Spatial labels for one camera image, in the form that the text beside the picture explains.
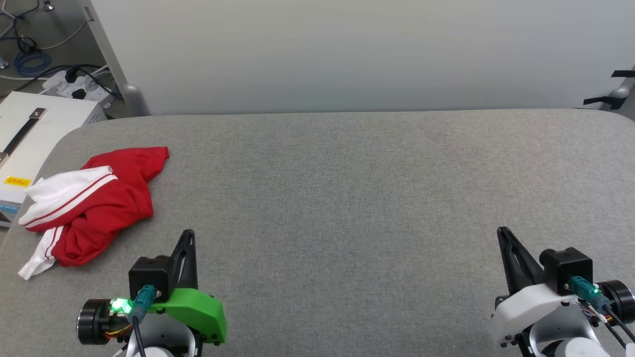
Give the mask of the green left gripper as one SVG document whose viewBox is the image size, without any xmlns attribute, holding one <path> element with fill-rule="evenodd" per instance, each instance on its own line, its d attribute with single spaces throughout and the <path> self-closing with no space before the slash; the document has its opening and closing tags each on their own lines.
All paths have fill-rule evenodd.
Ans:
<svg viewBox="0 0 635 357">
<path fill-rule="evenodd" d="M 197 330 L 206 343 L 224 344 L 227 321 L 222 303 L 198 290 L 195 232 L 185 229 L 172 253 L 174 288 L 166 302 L 155 302 L 149 314 L 163 313 Z"/>
</svg>

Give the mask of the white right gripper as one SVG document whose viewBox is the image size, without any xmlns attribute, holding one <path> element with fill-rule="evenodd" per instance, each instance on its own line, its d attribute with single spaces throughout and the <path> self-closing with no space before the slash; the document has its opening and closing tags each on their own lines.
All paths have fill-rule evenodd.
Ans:
<svg viewBox="0 0 635 357">
<path fill-rule="evenodd" d="M 581 310 L 574 295 L 560 296 L 544 282 L 544 270 L 508 227 L 497 229 L 509 298 L 499 303 L 489 334 L 494 344 L 508 343 L 529 329 L 527 346 L 581 337 Z"/>
</svg>

